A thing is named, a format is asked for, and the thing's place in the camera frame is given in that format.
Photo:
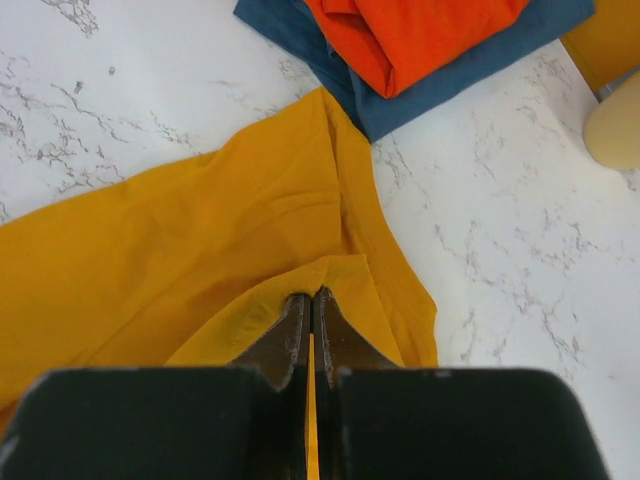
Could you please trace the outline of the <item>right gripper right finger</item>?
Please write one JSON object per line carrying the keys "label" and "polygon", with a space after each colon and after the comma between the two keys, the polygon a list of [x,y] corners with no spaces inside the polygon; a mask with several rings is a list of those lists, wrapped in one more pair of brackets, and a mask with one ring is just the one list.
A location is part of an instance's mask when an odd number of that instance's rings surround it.
{"label": "right gripper right finger", "polygon": [[312,324],[318,390],[336,388],[342,369],[398,368],[346,320],[328,287],[323,286],[313,298]]}

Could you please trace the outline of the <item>yellow t shirt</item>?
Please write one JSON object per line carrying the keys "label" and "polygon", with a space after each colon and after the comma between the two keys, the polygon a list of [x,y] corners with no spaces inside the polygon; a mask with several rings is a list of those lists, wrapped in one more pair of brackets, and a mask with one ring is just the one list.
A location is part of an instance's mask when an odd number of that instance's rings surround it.
{"label": "yellow t shirt", "polygon": [[[316,388],[313,298],[395,369]],[[294,294],[284,390],[230,362]],[[371,148],[316,89],[220,150],[1,229],[5,479],[423,479],[436,306],[381,210]]]}

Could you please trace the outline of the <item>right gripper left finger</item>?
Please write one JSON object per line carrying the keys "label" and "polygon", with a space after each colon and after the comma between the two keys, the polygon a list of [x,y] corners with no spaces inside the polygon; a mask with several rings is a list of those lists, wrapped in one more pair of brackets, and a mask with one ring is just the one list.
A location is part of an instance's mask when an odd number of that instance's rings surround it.
{"label": "right gripper left finger", "polygon": [[290,296],[276,322],[230,366],[260,373],[273,390],[284,390],[294,377],[306,377],[309,360],[311,298]]}

